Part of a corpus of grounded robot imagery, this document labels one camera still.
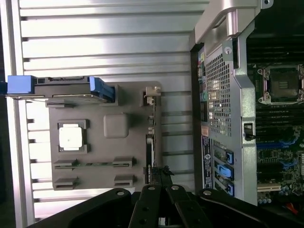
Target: circuit board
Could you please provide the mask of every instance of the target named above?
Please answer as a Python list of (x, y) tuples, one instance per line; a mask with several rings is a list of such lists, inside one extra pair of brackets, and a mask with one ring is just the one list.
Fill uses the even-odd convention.
[(248, 66), (256, 88), (258, 204), (303, 195), (304, 105), (302, 65)]

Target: perforated metal panel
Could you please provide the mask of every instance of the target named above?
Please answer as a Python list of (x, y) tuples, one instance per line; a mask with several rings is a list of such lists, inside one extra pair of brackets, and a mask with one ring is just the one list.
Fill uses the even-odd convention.
[(209, 130), (231, 136), (230, 74), (223, 54), (206, 65)]
[(223, 150), (227, 149), (226, 146), (224, 146), (223, 144), (221, 144), (220, 142), (215, 141), (215, 140), (213, 140), (213, 145), (215, 145)]

